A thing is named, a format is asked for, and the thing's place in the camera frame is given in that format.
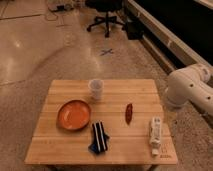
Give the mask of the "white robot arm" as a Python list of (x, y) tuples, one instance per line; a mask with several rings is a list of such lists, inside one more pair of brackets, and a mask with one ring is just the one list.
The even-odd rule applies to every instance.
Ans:
[(167, 77), (165, 104), (170, 109), (180, 109), (191, 101), (205, 111), (202, 118), (213, 129), (213, 87), (207, 84), (210, 78), (210, 69), (201, 63), (171, 72)]

